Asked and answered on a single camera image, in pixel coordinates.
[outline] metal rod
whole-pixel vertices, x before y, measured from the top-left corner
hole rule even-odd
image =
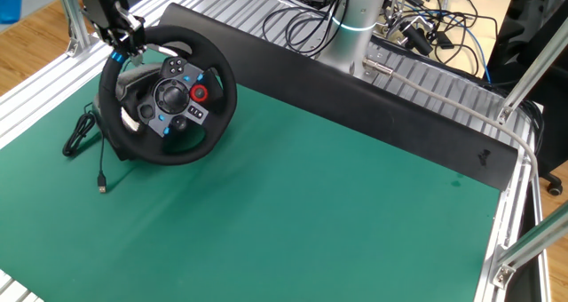
[[[533,89],[534,85],[539,82],[542,75],[556,60],[566,45],[568,45],[568,20],[563,23],[552,39],[550,39],[536,60],[526,70],[525,75],[523,75],[510,95],[505,99],[497,121],[501,124],[507,122],[513,111]]]
[[[78,0],[60,0],[69,25],[70,42],[67,55],[73,57],[91,46],[91,36],[87,32]]]
[[[502,252],[497,265],[517,270],[566,234],[568,234],[568,202]]]

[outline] green mat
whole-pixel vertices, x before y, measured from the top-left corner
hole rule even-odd
[[[0,150],[0,269],[45,301],[471,301],[499,191],[240,87],[184,166],[61,148],[99,79]]]

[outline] metal bar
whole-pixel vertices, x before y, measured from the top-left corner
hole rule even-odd
[[[503,102],[497,121],[501,124],[506,123],[513,111],[523,101],[526,95],[539,82],[540,78],[556,60],[562,50],[568,45],[568,20],[558,29],[556,34],[550,39],[547,46],[532,63],[525,75],[519,80],[515,88]]]
[[[497,265],[500,268],[493,283],[505,289],[511,275],[520,266],[539,255],[566,234],[568,234],[568,202],[498,255]]]
[[[63,6],[63,12],[67,18],[69,25],[69,46],[66,54],[74,57],[80,54],[94,43],[91,36],[87,32],[83,15],[81,14],[81,6],[78,0],[60,0]]]
[[[534,219],[535,226],[539,225],[543,220],[542,217],[542,203],[540,202],[540,183],[539,175],[531,182],[532,185],[532,202],[534,203]],[[544,250],[539,255],[539,278],[540,278],[540,301],[550,302],[552,297],[550,296],[550,276],[548,274],[548,257],[547,251]]]

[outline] steering wheel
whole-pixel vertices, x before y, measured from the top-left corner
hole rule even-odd
[[[103,68],[99,84],[100,116],[111,138],[132,155],[149,163],[180,165],[207,155],[221,139],[231,122],[237,105],[237,85],[229,62],[221,51],[204,36],[177,26],[146,29],[146,44],[165,45],[181,42],[191,53],[167,58],[162,63],[159,81],[141,99],[125,92],[125,99],[116,96],[116,83],[126,60],[126,52],[114,51]],[[201,83],[203,73],[215,69],[223,86],[224,105],[207,109],[201,102],[207,99],[207,88]],[[134,105],[129,115],[140,122],[140,132],[129,131],[122,123],[122,108]],[[164,151],[164,139],[171,130],[183,130],[188,122],[199,124],[205,131],[203,140],[184,151]]]

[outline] metal rail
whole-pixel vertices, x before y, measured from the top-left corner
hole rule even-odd
[[[63,12],[67,18],[69,25],[69,46],[67,47],[66,54],[74,57],[77,54],[85,51],[94,41],[87,32],[83,15],[81,14],[81,6],[78,0],[60,0],[63,6]]]

